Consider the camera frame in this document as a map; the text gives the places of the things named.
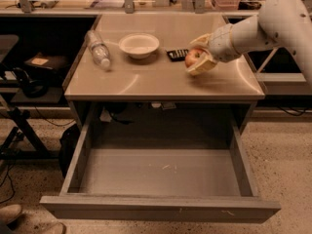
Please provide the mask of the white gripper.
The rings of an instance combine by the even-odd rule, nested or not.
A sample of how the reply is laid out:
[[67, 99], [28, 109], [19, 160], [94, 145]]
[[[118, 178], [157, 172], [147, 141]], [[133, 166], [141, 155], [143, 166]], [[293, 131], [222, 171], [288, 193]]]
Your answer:
[[186, 67], [186, 71], [197, 76], [207, 72], [216, 66], [216, 61], [229, 62], [238, 59], [242, 54], [237, 46], [237, 30], [234, 24], [228, 23], [218, 28], [212, 34], [206, 33], [190, 42], [192, 47], [209, 49], [212, 56], [204, 51], [199, 59], [190, 67]]

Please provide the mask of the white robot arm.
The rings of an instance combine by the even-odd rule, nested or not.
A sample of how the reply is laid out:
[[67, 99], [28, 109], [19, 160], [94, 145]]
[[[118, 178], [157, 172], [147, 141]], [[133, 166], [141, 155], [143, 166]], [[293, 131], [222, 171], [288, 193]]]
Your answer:
[[187, 72], [196, 76], [245, 53], [281, 47], [292, 55], [311, 84], [311, 42], [312, 22], [301, 0], [266, 0], [257, 15], [194, 39], [191, 45], [202, 53], [188, 65]]

